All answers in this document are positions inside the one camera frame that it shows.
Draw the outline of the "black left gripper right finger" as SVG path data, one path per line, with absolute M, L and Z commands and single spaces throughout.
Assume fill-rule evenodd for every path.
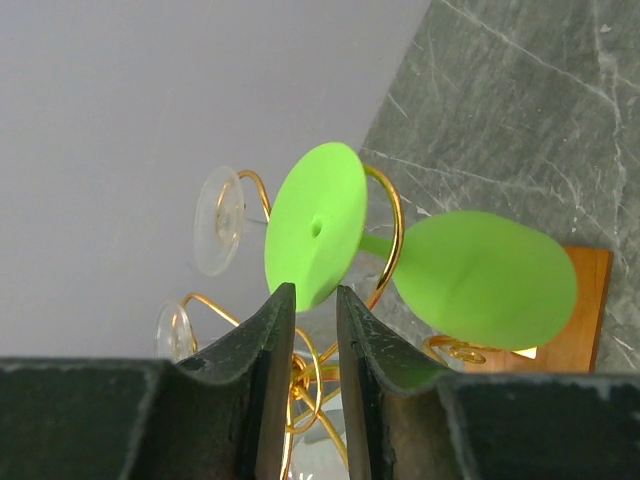
M 460 373 L 336 292 L 353 479 L 635 479 L 635 375 Z

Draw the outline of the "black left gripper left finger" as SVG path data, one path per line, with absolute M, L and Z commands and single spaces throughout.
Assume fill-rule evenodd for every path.
M 276 479 L 295 288 L 179 362 L 5 358 L 5 479 Z

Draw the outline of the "clear tall wine glass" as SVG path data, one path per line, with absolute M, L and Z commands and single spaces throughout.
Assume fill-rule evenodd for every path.
M 198 344 L 185 308 L 175 301 L 165 302 L 156 319 L 155 355 L 178 363 L 195 354 L 197 349 Z

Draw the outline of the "green plastic wine glass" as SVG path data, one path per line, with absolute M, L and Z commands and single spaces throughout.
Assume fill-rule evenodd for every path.
M 305 154 L 285 178 L 266 230 L 270 289 L 295 287 L 311 310 L 345 278 L 359 252 L 385 261 L 416 317 L 460 341 L 507 351 L 541 346 L 569 322 L 577 280 L 565 250 L 546 234 L 493 213 L 454 210 L 390 238 L 365 230 L 373 169 L 347 145 Z

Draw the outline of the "clear short wine glass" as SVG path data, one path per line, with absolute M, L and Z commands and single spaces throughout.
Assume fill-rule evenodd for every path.
M 263 220 L 246 214 L 241 180 L 256 187 Z M 193 223 L 194 259 L 207 276 L 220 275 L 234 259 L 242 235 L 251 228 L 264 232 L 271 216 L 271 203 L 261 177 L 252 170 L 234 171 L 223 165 L 213 170 L 201 187 Z

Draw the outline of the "brown wooden rack base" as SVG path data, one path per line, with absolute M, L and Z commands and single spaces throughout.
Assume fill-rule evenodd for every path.
M 578 297 L 562 332 L 530 359 L 509 352 L 488 352 L 483 364 L 464 365 L 466 372 L 591 373 L 595 369 L 614 254 L 605 249 L 566 249 L 576 271 Z

